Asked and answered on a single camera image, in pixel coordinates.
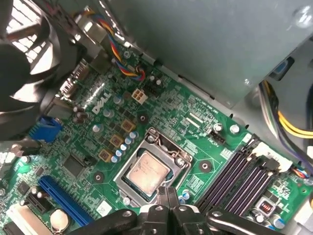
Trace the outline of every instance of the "gray metal panel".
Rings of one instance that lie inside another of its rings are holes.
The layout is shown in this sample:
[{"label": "gray metal panel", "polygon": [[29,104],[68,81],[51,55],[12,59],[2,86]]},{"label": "gray metal panel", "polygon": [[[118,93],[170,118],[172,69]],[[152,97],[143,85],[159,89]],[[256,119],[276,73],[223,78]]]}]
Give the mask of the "gray metal panel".
[{"label": "gray metal panel", "polygon": [[311,0],[102,1],[133,44],[228,107],[313,30],[293,16]]}]

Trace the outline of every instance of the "pcie slot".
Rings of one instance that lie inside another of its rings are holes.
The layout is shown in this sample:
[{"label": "pcie slot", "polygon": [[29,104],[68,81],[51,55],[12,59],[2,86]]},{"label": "pcie slot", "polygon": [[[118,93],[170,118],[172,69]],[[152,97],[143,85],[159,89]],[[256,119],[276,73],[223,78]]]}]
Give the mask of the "pcie slot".
[{"label": "pcie slot", "polygon": [[246,155],[239,152],[229,161],[222,170],[204,197],[197,203],[201,213],[206,213],[216,206],[227,195],[236,181],[242,176],[243,172],[250,166],[253,160],[247,161]]},{"label": "pcie slot", "polygon": [[54,180],[51,176],[43,176],[39,185],[45,190],[80,226],[85,226],[93,221]]}]

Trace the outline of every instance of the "capacitor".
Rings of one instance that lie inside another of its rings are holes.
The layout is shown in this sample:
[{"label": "capacitor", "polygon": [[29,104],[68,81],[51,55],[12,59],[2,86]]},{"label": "capacitor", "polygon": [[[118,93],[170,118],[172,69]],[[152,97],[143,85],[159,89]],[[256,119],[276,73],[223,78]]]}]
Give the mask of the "capacitor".
[{"label": "capacitor", "polygon": [[274,226],[272,226],[271,223],[269,223],[268,221],[264,221],[263,222],[263,226],[268,228],[268,229],[272,229],[272,230],[275,230]]},{"label": "capacitor", "polygon": [[45,198],[45,197],[49,197],[49,194],[46,193],[46,192],[44,192],[44,191],[39,191],[39,192],[37,193],[37,197],[38,197],[38,198]]},{"label": "capacitor", "polygon": [[221,132],[223,130],[223,125],[221,123],[215,123],[213,125],[213,131],[218,133]]},{"label": "capacitor", "polygon": [[50,216],[50,224],[57,234],[63,233],[69,226],[69,217],[61,209],[56,209]]},{"label": "capacitor", "polygon": [[190,191],[187,190],[187,189],[184,189],[182,191],[182,197],[183,197],[184,200],[189,200],[189,198],[190,198]]},{"label": "capacitor", "polygon": [[22,207],[22,206],[26,206],[26,205],[28,205],[29,204],[29,201],[27,201],[27,200],[25,200],[25,199],[23,199],[23,200],[21,200],[20,201],[20,206]]},{"label": "capacitor", "polygon": [[79,106],[75,106],[73,108],[73,111],[74,111],[74,113],[77,113],[77,112],[84,112],[85,110]]},{"label": "capacitor", "polygon": [[121,144],[120,148],[123,152],[125,152],[128,149],[128,146],[127,146],[127,144],[123,143],[123,144]]},{"label": "capacitor", "polygon": [[231,125],[229,130],[232,134],[236,135],[240,132],[240,127],[237,124]]},{"label": "capacitor", "polygon": [[269,221],[277,229],[283,229],[285,227],[284,220],[277,214],[272,215]]},{"label": "capacitor", "polygon": [[102,124],[95,124],[95,125],[92,127],[92,131],[93,131],[94,133],[102,132],[102,131],[103,131],[103,125],[102,125]]},{"label": "capacitor", "polygon": [[123,204],[124,204],[125,206],[129,206],[129,205],[131,204],[130,198],[129,198],[129,197],[124,197],[124,198],[123,198]]},{"label": "capacitor", "polygon": [[75,124],[84,124],[84,123],[85,123],[85,119],[83,119],[83,118],[78,118],[78,117],[74,117],[74,118],[73,118],[73,122],[74,122]]},{"label": "capacitor", "polygon": [[252,210],[250,213],[256,222],[260,224],[264,222],[264,216],[258,210]]},{"label": "capacitor", "polygon": [[85,119],[85,118],[89,118],[89,114],[88,113],[85,113],[85,112],[77,112],[76,113],[76,116],[79,118],[79,119]]},{"label": "capacitor", "polygon": [[132,131],[131,133],[129,133],[129,137],[131,139],[133,139],[133,140],[136,139],[137,136],[138,136],[138,132],[137,131]]},{"label": "capacitor", "polygon": [[30,188],[31,194],[37,195],[39,191],[42,191],[42,188],[40,186],[33,186]]},{"label": "capacitor", "polygon": [[178,196],[178,201],[179,201],[179,204],[181,204],[181,205],[186,204],[185,199],[183,199],[183,197],[181,195]]},{"label": "capacitor", "polygon": [[21,161],[23,163],[30,163],[30,160],[31,160],[30,156],[22,156],[21,157]]},{"label": "capacitor", "polygon": [[115,155],[116,155],[117,157],[119,157],[119,158],[122,157],[123,154],[124,154],[124,151],[121,150],[121,149],[118,149],[118,150],[116,150],[116,152],[115,152]]},{"label": "capacitor", "polygon": [[0,197],[5,196],[5,189],[4,188],[0,188]]},{"label": "capacitor", "polygon": [[103,110],[103,116],[105,116],[107,118],[112,118],[112,117],[114,117],[114,111],[110,110],[110,109],[104,109]]},{"label": "capacitor", "polygon": [[114,104],[121,105],[124,103],[124,99],[121,96],[116,95],[113,97],[113,102],[114,102]]},{"label": "capacitor", "polygon": [[121,158],[118,157],[118,156],[114,155],[114,156],[111,157],[111,162],[113,162],[113,163],[118,163],[120,161],[121,161]]},{"label": "capacitor", "polygon": [[130,144],[132,144],[132,143],[133,143],[133,139],[131,139],[131,138],[129,138],[129,137],[126,137],[126,138],[125,138],[125,144],[130,145]]}]

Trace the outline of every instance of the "blue pcie slot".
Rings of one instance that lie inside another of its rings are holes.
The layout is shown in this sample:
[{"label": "blue pcie slot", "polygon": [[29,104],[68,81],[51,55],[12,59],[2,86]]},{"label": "blue pcie slot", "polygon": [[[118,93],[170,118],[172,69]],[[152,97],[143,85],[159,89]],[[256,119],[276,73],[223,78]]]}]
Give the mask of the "blue pcie slot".
[{"label": "blue pcie slot", "polygon": [[75,202],[54,180],[46,175],[40,178],[39,185],[45,190],[70,217],[80,226],[85,226],[93,221],[78,204]]}]

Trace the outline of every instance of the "black ram slot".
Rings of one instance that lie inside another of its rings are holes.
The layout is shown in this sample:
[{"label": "black ram slot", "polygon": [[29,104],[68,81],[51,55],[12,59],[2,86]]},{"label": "black ram slot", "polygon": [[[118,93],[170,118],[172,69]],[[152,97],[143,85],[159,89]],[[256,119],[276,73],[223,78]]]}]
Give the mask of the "black ram slot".
[{"label": "black ram slot", "polygon": [[255,179],[257,175],[260,175],[261,169],[260,168],[254,168],[251,173],[248,175],[247,179],[243,181],[243,183],[239,186],[238,189],[236,189],[236,192],[233,194],[231,200],[226,204],[225,210],[230,212],[238,200],[238,198],[242,195],[242,193],[246,190],[248,190],[247,186]]},{"label": "black ram slot", "polygon": [[218,192],[220,187],[229,179],[228,174],[233,172],[233,169],[239,165],[239,163],[244,160],[243,156],[236,154],[225,166],[222,172],[214,180],[214,183],[210,186],[205,195],[197,202],[196,206],[199,208],[201,213],[206,212],[206,208],[211,204],[211,200],[214,195]]},{"label": "black ram slot", "polygon": [[254,191],[251,195],[252,197],[247,200],[246,205],[241,209],[239,215],[244,216],[249,209],[251,209],[252,205],[256,203],[256,201],[259,199],[261,195],[265,192],[265,190],[268,188],[270,183],[275,179],[273,176],[267,176],[266,180],[262,183],[262,185],[259,188],[256,188],[256,191]]},{"label": "black ram slot", "polygon": [[236,201],[232,212],[234,214],[240,214],[240,211],[245,207],[245,205],[249,202],[251,197],[253,196],[252,193],[257,191],[257,189],[266,181],[268,175],[266,172],[261,172],[252,182],[248,185],[247,190],[242,193],[241,197]]}]

